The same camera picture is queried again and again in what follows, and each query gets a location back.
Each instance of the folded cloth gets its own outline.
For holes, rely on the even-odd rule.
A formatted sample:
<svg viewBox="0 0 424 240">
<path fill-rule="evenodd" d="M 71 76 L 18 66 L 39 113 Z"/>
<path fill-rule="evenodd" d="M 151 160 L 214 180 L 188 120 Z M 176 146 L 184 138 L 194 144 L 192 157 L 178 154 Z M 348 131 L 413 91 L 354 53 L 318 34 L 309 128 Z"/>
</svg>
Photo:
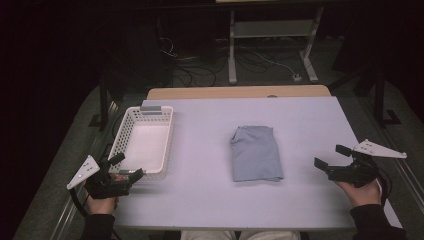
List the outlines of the folded cloth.
<svg viewBox="0 0 424 240">
<path fill-rule="evenodd" d="M 231 139 L 233 180 L 235 182 L 283 179 L 278 146 L 273 129 L 241 126 Z"/>
</svg>

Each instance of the white plastic basket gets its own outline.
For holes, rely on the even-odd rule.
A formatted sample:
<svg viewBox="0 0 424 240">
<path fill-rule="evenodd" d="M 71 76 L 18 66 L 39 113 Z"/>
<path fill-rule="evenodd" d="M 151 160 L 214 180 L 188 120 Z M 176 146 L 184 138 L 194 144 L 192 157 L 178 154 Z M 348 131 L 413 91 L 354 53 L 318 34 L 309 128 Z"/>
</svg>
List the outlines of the white plastic basket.
<svg viewBox="0 0 424 240">
<path fill-rule="evenodd" d="M 172 139 L 173 108 L 170 106 L 130 107 L 125 112 L 109 159 L 124 153 L 125 159 L 110 173 L 129 174 L 140 168 L 142 179 L 165 178 Z"/>
</svg>

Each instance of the white table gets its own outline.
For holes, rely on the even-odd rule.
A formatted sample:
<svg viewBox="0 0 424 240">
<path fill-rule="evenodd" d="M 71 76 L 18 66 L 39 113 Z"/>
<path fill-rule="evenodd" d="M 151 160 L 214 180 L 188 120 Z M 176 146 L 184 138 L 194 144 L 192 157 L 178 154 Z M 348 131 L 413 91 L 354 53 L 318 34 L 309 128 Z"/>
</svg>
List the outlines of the white table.
<svg viewBox="0 0 424 240">
<path fill-rule="evenodd" d="M 167 177 L 120 198 L 116 225 L 148 229 L 352 229 L 347 197 L 313 165 L 346 166 L 336 144 L 358 143 L 334 97 L 146 100 L 174 108 Z M 241 125 L 274 128 L 284 179 L 235 183 L 230 139 Z M 400 223 L 389 203 L 392 225 Z"/>
</svg>

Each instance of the cable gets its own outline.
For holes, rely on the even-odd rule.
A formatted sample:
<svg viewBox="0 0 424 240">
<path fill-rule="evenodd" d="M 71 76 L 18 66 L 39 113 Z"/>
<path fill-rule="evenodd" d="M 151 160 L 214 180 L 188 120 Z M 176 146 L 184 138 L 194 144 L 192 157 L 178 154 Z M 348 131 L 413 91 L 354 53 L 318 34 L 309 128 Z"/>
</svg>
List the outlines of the cable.
<svg viewBox="0 0 424 240">
<path fill-rule="evenodd" d="M 281 66 L 281 67 L 285 67 L 285 68 L 287 68 L 288 70 L 290 70 L 293 74 L 296 74 L 290 67 L 288 67 L 288 66 L 286 66 L 286 65 L 284 65 L 284 64 L 281 64 L 281 63 L 277 63 L 277 62 L 272 62 L 272 61 L 270 61 L 270 60 L 268 60 L 268 59 L 266 59 L 266 58 L 264 58 L 262 55 L 260 55 L 259 53 L 257 53 L 257 52 L 255 52 L 255 51 L 253 51 L 253 50 L 250 50 L 250 49 L 248 49 L 248 48 L 246 48 L 246 47 L 243 47 L 243 46 L 239 46 L 240 48 L 244 48 L 244 49 L 247 49 L 248 51 L 250 51 L 250 52 L 252 52 L 253 54 L 255 54 L 255 55 L 257 55 L 258 57 L 260 57 L 261 59 L 263 59 L 264 61 L 266 61 L 266 62 L 269 62 L 269 63 L 272 63 L 272 64 L 275 64 L 275 65 L 278 65 L 278 66 Z"/>
</svg>

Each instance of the person's hand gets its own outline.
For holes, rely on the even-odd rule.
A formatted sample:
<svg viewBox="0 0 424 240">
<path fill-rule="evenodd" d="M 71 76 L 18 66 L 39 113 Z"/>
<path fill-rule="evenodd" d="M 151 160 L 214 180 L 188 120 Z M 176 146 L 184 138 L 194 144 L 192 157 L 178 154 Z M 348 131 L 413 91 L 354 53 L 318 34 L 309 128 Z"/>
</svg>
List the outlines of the person's hand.
<svg viewBox="0 0 424 240">
<path fill-rule="evenodd" d="M 122 176 L 112 175 L 112 178 L 115 181 L 120 181 L 123 179 Z M 87 198 L 87 205 L 90 209 L 90 214 L 112 214 L 115 209 L 116 204 L 118 204 L 119 199 L 114 198 L 105 198 L 105 199 L 93 199 L 91 196 Z"/>
<path fill-rule="evenodd" d="M 367 204 L 380 204 L 380 186 L 377 183 L 377 179 L 368 183 L 361 188 L 355 188 L 351 183 L 347 182 L 335 182 L 346 195 L 349 197 L 350 203 L 353 207 L 358 207 Z"/>
</svg>

